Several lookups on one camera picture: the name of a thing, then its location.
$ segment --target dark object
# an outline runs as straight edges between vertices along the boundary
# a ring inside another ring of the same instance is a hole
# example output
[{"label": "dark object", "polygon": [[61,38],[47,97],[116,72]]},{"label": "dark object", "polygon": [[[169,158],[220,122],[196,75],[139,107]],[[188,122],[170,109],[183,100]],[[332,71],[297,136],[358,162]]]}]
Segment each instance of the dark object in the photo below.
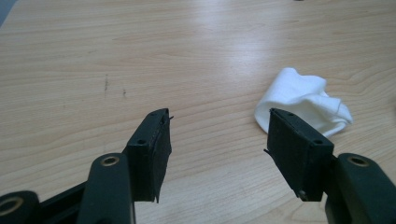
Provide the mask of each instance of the dark object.
[{"label": "dark object", "polygon": [[328,195],[329,223],[396,223],[396,188],[372,160],[344,153],[296,115],[271,109],[267,152],[297,197]]},{"label": "dark object", "polygon": [[92,163],[88,181],[43,203],[32,191],[0,197],[0,223],[135,223],[134,202],[160,195],[172,151],[169,110],[149,113],[122,153]]}]

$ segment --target folded cloth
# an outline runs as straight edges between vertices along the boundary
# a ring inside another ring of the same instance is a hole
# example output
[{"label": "folded cloth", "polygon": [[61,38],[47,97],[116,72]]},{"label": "folded cloth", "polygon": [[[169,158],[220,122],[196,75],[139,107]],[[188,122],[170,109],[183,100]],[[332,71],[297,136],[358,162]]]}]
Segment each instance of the folded cloth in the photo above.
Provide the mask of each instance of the folded cloth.
[{"label": "folded cloth", "polygon": [[341,99],[325,92],[326,80],[301,76],[294,68],[284,68],[256,106],[254,116],[268,133],[270,108],[296,114],[324,136],[331,136],[353,122]]}]

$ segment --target table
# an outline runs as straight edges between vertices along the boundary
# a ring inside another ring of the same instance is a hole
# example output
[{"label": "table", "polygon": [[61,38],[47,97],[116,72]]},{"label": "table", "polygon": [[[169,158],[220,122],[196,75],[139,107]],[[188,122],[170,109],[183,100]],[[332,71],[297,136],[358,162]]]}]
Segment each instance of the table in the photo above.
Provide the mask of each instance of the table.
[{"label": "table", "polygon": [[262,150],[253,112],[286,66],[327,79],[354,123],[334,154],[396,183],[396,1],[19,0],[0,28],[0,195],[40,200],[170,109],[160,203],[138,223],[326,223]]}]

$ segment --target stain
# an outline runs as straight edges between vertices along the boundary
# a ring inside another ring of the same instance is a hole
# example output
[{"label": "stain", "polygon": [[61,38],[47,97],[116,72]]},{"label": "stain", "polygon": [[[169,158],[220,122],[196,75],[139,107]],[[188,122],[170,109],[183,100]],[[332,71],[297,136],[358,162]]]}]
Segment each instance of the stain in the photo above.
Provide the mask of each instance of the stain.
[{"label": "stain", "polygon": [[108,88],[108,74],[106,74],[105,77],[105,91],[107,91],[107,88]]}]

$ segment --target tabletop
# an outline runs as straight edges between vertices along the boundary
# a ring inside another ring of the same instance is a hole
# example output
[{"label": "tabletop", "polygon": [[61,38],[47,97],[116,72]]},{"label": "tabletop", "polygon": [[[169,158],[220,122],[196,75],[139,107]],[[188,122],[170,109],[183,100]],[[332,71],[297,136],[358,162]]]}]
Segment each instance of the tabletop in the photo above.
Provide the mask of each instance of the tabletop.
[{"label": "tabletop", "polygon": [[334,155],[396,183],[395,15],[394,0],[19,0],[0,27],[0,195],[85,181],[167,107],[173,152],[138,223],[327,223],[262,152],[254,108],[284,67],[325,78],[354,119]]}]

